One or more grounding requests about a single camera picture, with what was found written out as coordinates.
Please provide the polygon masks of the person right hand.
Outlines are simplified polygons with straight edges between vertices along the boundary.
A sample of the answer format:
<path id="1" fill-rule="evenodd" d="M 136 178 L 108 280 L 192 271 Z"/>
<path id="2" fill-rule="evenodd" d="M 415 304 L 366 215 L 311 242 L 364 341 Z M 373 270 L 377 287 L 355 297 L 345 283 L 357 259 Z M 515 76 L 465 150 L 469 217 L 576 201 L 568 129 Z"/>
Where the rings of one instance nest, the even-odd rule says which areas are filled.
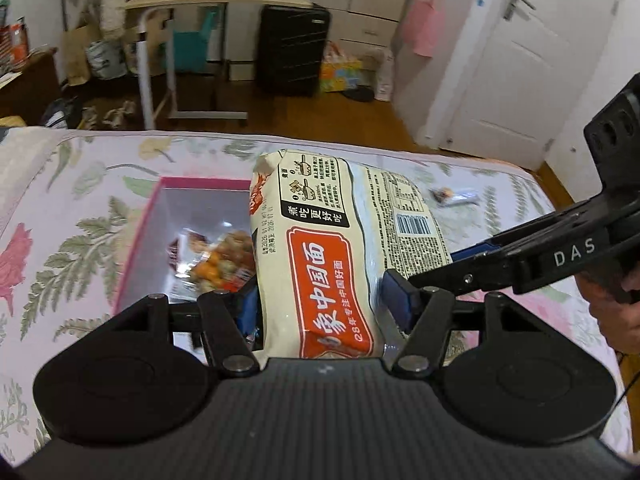
<path id="1" fill-rule="evenodd" d="M 575 276 L 576 284 L 598 322 L 600 333 L 608 345 L 626 354 L 639 353 L 639 304 L 620 304 L 585 273 Z"/>

